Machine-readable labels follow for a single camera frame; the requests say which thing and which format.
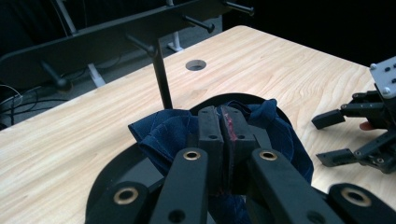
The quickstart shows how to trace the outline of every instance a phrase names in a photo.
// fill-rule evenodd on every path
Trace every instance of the cable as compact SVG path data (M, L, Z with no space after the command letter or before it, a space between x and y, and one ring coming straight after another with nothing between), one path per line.
M19 107L26 106L26 105L34 105L34 106L31 106L29 109L27 109L27 110L31 110L31 109L33 109L37 104L45 103L45 102L57 102L57 101L59 101L59 102L67 102L68 100L64 100L64 99L40 100L40 101L31 102L31 103L26 103L26 104L23 104L23 105L14 106L14 108L19 108ZM2 111L0 111L0 113L1 113L1 114L4 114L4 113L10 111L11 109L12 109L12 108L2 110Z
M21 100L21 101L18 103L18 105L20 105L20 104L22 103L22 101L23 101L23 96L22 96L17 90L15 90L14 88L12 88L12 87L10 87L10 86L8 86L8 85L2 85L2 84L0 84L0 87L7 87L7 88L9 88L9 89L15 91L15 92L17 93L17 95L20 96L20 100ZM13 100L13 99L15 99L15 96L12 96L12 98L6 99L6 100L3 101L0 105L5 104L6 102L8 102L8 101L10 101L10 100Z

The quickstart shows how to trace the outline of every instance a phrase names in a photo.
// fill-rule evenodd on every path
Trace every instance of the black plastic part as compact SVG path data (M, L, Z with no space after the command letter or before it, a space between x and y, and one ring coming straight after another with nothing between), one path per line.
M396 223L396 213L373 193L356 185L331 186L327 201L345 223Z
M142 184L120 183L105 192L87 215L85 223L147 222L145 213L148 196L149 190Z
M208 157L199 148L180 150L163 184L149 223L204 223Z
M194 106L193 108L191 108L190 112L194 116L196 116L196 115L198 115L198 111L201 108L211 106L211 105L213 105L213 106L224 105L230 101L239 101L245 105L261 105L262 103L264 103L265 100L259 96L256 96L256 95L250 95L250 94L240 93L240 92L230 92L230 93L224 93L224 94L213 96L212 98L209 98L209 99L201 102L200 104ZM290 126L292 126L288 116L286 116L286 114L283 113L283 111L281 109L279 109L278 107L276 108L276 113L283 120L285 120Z
M319 153L318 159L327 167L334 167L357 162L353 153L349 148L339 149L335 151Z
M312 119L312 123L318 130L344 121L346 121L344 115L338 109L317 115Z
M384 174L396 171L396 130L381 134L354 154L361 165L372 166Z
M216 194L221 190L224 141L216 113L214 106L205 107L198 113L198 148L204 150L209 157L210 173L207 176L209 194Z
M255 149L248 168L276 223L344 223L281 153Z
M241 161L245 161L253 149L258 147L253 133L242 113L232 107L220 107L221 129L224 138L223 187L229 192L233 185L233 170Z
M91 188L90 196L87 201L86 217L98 203L102 195L108 189L113 188L124 174L145 158L146 156L139 150L138 145L133 144L106 165L99 176L96 177Z

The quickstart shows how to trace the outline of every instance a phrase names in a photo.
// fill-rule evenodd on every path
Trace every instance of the black peg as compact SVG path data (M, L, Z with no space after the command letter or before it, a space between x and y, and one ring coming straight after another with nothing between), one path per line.
M128 40L130 40L135 46L144 50L148 54L149 57L154 58L157 56L158 50L153 45L148 45L148 44L134 38L134 36L131 36L131 35L126 35L126 38Z
M198 21L198 20L191 18L189 16L183 16L183 20L191 23L192 25L197 25L197 26L200 26L200 27L206 29L207 32L210 34L215 30L215 25L213 23L208 25L204 22Z
M69 92L73 88L73 84L66 78L61 77L48 63L40 61L41 67L52 78L53 84L59 92Z
M227 7L230 7L232 9L241 11L241 12L245 12L247 13L249 16L253 16L254 15L254 7L244 7L235 3L231 3L231 2L227 2L224 1L224 5Z

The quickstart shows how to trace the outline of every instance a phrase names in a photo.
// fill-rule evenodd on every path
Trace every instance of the light wood tabletop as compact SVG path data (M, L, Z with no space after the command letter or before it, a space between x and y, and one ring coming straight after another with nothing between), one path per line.
M206 68L186 69L203 60ZM190 109L227 92L275 98L309 153L312 185L348 182L396 208L396 174L351 164L321 165L316 154L357 149L383 131L346 122L318 131L311 119L374 90L369 69L244 26L164 59L174 108ZM127 125L163 109L149 65L0 132L0 223L83 223L101 170L135 143Z

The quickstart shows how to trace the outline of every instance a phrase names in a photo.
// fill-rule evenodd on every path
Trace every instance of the black rack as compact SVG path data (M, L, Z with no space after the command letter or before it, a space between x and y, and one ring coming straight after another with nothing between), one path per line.
M74 72L92 62L103 62L139 47L152 58L165 108L172 101L158 39L186 27L197 25L208 32L206 21L229 10L253 13L253 8L238 6L234 0L192 0L176 6L155 8L78 30L72 36L21 49L0 59L0 79L16 89L27 89L54 81L60 91L70 89L61 74Z

